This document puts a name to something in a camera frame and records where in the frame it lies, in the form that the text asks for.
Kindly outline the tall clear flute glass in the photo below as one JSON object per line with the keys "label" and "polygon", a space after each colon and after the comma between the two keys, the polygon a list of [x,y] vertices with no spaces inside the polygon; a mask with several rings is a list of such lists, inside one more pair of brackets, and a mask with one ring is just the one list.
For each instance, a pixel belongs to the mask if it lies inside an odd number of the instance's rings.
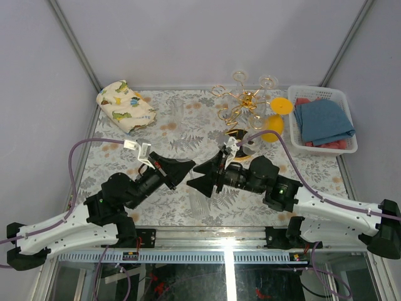
{"label": "tall clear flute glass", "polygon": [[193,218],[200,221],[209,215],[209,208],[207,207],[206,197],[198,190],[187,185],[187,181],[194,178],[195,175],[191,169],[180,183],[180,186],[185,187],[185,191],[189,195],[189,205]]}

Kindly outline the yellow plastic goblet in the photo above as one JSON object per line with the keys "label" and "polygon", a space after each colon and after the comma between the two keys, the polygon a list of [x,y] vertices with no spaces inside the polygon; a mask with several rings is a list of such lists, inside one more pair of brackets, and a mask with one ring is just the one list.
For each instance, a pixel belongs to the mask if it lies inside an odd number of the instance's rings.
{"label": "yellow plastic goblet", "polygon": [[270,102],[270,107],[274,114],[267,117],[263,130],[275,131],[281,136],[284,130],[283,116],[293,111],[293,104],[287,98],[276,97]]}

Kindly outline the gold wine glass rack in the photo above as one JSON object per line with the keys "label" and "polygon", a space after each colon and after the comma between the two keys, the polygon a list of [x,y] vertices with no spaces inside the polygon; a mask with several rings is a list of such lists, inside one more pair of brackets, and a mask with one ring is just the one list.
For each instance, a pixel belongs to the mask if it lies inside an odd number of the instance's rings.
{"label": "gold wine glass rack", "polygon": [[216,85],[212,88],[212,94],[218,98],[226,98],[227,105],[223,105],[217,113],[217,116],[228,127],[226,135],[233,136],[238,142],[243,140],[248,129],[248,119],[256,114],[257,102],[262,94],[262,90],[246,91],[239,97],[235,97],[222,85]]}

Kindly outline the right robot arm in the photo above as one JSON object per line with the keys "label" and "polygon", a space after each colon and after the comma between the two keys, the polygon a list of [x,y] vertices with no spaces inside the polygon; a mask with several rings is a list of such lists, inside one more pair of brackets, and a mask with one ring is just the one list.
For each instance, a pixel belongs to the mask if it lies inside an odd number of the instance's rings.
{"label": "right robot arm", "polygon": [[376,204],[336,198],[304,181],[279,175],[279,167],[264,156],[244,168],[230,163],[223,150],[196,166],[194,172],[201,176],[187,185],[208,198],[230,186],[262,195],[269,209],[293,214],[285,229],[266,228],[267,248],[364,245],[374,255],[400,259],[400,210],[394,201]]}

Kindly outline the slim clear champagne flute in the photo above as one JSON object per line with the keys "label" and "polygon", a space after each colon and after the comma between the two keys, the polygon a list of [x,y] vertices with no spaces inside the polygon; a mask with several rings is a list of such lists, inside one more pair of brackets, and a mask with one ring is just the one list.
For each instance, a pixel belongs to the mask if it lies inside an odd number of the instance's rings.
{"label": "slim clear champagne flute", "polygon": [[262,75],[259,77],[259,84],[263,92],[257,102],[256,114],[264,117],[266,115],[268,100],[271,96],[270,91],[277,87],[278,79],[272,75]]}

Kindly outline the short clear wine glass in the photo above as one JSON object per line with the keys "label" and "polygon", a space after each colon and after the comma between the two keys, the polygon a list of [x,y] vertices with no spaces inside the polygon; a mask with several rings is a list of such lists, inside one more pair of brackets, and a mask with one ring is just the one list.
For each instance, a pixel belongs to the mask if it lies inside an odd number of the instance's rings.
{"label": "short clear wine glass", "polygon": [[236,82],[235,89],[231,92],[235,97],[239,97],[244,92],[244,83],[248,79],[248,75],[243,70],[234,71],[232,79]]}

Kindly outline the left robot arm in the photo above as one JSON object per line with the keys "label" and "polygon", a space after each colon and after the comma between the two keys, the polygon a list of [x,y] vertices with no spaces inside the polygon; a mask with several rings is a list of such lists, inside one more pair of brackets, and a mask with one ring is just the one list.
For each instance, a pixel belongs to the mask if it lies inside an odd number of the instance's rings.
{"label": "left robot arm", "polygon": [[7,264],[17,271],[34,269],[46,260],[85,247],[133,248],[137,232],[128,209],[135,209],[161,186],[174,190],[195,166],[193,160],[149,155],[150,165],[135,180],[122,172],[111,175],[83,203],[41,223],[7,226],[14,247]]}

